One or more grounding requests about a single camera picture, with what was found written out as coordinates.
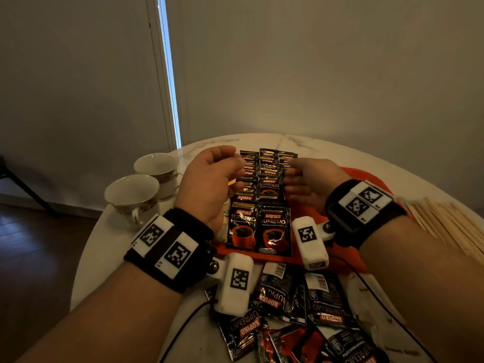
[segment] white teacup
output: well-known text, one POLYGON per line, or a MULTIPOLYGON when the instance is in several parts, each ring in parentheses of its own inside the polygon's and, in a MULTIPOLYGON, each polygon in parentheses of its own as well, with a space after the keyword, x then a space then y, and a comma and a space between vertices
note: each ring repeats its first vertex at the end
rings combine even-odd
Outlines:
POLYGON ((106 187, 104 198, 124 215, 130 228, 141 229, 156 213, 159 187, 155 178, 133 174, 106 187))
POLYGON ((176 177, 182 176, 176 172, 178 158, 167 153, 153 153, 145 155, 136 160, 134 168, 139 174, 152 176, 160 183, 158 198, 167 200, 175 194, 179 187, 176 184, 176 177))

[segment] orange plastic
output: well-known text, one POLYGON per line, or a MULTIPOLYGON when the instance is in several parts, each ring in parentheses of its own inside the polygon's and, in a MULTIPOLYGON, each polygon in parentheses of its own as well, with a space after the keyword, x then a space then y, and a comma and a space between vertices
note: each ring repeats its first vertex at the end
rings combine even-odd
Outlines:
MULTIPOLYGON (((362 171, 361 169, 355 168, 346 168, 342 167, 348 175, 350 175, 354 179, 359 179, 360 181, 368 180, 371 183, 376 184, 378 187, 381 187, 385 191, 390 191, 387 185, 380 180, 377 176, 372 175, 371 173, 362 171)), ((314 219, 316 224, 324 223, 328 220, 327 217, 320 215, 316 209, 312 206, 301 205, 294 201, 289 201, 289 205, 291 207, 291 220, 302 216, 310 216, 314 219)), ((251 256, 254 260, 259 261, 272 261, 272 262, 285 262, 289 264, 298 264, 302 265, 303 260, 301 259, 299 253, 299 247, 296 242, 296 237, 294 236, 294 232, 292 232, 292 257, 285 257, 285 256, 276 256, 276 255, 266 255, 260 254, 258 252, 247 252, 241 250, 235 250, 233 248, 227 248, 225 244, 218 245, 217 251, 220 255, 228 255, 231 252, 239 252, 244 255, 251 256)), ((333 247, 326 247, 329 255, 335 255, 344 258, 347 262, 349 262, 359 273, 368 273, 368 269, 366 268, 365 263, 360 257, 360 252, 354 247, 340 247, 335 244, 333 247)), ((328 269, 331 269, 339 274, 347 274, 351 272, 351 269, 342 262, 341 260, 330 257, 330 266, 328 269)))

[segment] pile of wooden sticks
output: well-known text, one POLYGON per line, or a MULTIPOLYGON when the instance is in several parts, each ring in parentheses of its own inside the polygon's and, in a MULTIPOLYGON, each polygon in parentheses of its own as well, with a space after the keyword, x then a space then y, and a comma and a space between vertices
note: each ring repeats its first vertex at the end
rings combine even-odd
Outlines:
POLYGON ((456 204, 440 204, 424 198, 406 202, 405 206, 432 236, 484 264, 484 233, 456 204))

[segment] person's right arm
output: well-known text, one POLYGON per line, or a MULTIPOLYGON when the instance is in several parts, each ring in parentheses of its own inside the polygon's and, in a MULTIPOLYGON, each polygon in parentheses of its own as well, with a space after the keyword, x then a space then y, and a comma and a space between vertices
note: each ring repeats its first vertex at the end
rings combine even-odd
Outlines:
MULTIPOLYGON (((289 162, 286 191, 321 213, 349 179, 328 160, 289 162)), ((484 266, 400 216, 375 231, 360 256, 425 347, 440 362, 480 361, 484 341, 484 266)))

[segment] person's left arm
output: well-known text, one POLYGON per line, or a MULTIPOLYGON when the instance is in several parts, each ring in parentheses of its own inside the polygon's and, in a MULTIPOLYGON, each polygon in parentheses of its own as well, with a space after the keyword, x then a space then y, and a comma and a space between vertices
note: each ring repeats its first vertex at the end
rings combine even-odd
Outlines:
MULTIPOLYGON (((223 203, 244 183, 244 160, 234 146, 204 150, 185 171, 175 207, 217 233, 223 203)), ((119 362, 156 360, 182 295, 124 262, 19 360, 29 362, 119 362)))

